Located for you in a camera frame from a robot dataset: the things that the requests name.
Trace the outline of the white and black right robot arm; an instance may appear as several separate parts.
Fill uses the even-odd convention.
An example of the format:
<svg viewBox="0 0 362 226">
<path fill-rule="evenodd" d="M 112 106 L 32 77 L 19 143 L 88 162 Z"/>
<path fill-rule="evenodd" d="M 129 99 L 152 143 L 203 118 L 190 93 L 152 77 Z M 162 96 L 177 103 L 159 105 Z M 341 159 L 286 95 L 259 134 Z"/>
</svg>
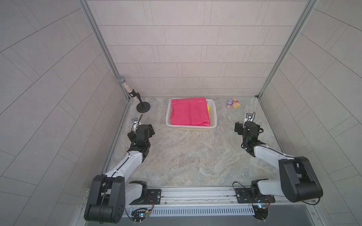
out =
<svg viewBox="0 0 362 226">
<path fill-rule="evenodd" d="M 243 187 L 241 195 L 251 202 L 272 202 L 273 196 L 285 197 L 290 202 L 320 200 L 323 189 L 310 161 L 303 156 L 295 157 L 276 151 L 260 141 L 258 136 L 264 129 L 246 119 L 236 122 L 234 131 L 242 136 L 241 147 L 252 157 L 261 159 L 279 170 L 280 179 L 258 179 L 249 188 Z"/>
</svg>

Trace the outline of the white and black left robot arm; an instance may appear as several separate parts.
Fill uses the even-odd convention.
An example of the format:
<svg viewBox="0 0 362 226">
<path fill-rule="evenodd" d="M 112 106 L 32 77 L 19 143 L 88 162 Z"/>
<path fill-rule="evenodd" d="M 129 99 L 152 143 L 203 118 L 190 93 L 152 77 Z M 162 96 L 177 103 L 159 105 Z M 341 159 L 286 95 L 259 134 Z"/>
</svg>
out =
<svg viewBox="0 0 362 226">
<path fill-rule="evenodd" d="M 118 223 L 127 205 L 147 199 L 147 183 L 126 184 L 133 171 L 146 159 L 149 139 L 155 134 L 151 124 L 141 124 L 127 134 L 131 146 L 125 158 L 111 171 L 97 175 L 91 182 L 84 219 L 99 223 Z"/>
</svg>

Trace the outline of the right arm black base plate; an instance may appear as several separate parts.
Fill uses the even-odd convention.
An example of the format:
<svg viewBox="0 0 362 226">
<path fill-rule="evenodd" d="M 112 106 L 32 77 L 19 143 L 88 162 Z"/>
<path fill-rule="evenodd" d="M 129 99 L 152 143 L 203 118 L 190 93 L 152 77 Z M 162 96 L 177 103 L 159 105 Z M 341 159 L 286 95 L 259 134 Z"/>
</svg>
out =
<svg viewBox="0 0 362 226">
<path fill-rule="evenodd" d="M 272 195 L 257 195 L 256 197 L 253 196 L 250 189 L 246 188 L 235 188 L 235 194 L 237 198 L 238 204 L 245 204 L 245 203 L 251 203 L 251 204 L 271 204 L 275 203 L 275 198 Z"/>
</svg>

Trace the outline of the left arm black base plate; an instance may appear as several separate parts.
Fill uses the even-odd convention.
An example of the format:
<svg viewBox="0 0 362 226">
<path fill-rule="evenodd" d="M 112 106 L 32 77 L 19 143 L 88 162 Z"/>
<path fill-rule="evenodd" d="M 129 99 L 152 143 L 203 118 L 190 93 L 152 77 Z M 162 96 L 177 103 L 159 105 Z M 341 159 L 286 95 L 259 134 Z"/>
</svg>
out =
<svg viewBox="0 0 362 226">
<path fill-rule="evenodd" d="M 161 203 L 161 189 L 148 189 L 146 195 L 131 202 L 131 205 L 159 205 Z"/>
</svg>

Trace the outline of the pink raincoat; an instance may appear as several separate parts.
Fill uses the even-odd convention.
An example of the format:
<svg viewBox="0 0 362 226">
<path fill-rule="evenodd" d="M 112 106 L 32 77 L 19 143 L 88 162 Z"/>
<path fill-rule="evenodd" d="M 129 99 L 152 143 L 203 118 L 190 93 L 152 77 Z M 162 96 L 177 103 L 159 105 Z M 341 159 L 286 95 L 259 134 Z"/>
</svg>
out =
<svg viewBox="0 0 362 226">
<path fill-rule="evenodd" d="M 210 126 L 205 98 L 172 100 L 171 124 L 184 126 Z"/>
</svg>

